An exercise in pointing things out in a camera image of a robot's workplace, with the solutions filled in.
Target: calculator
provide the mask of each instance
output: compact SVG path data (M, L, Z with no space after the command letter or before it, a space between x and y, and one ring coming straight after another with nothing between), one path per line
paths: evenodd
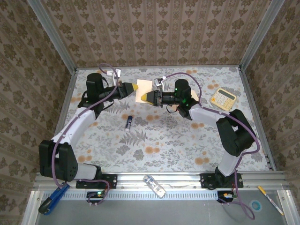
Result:
M231 109L235 101L236 96L222 88L219 88L210 99L212 104L226 111Z

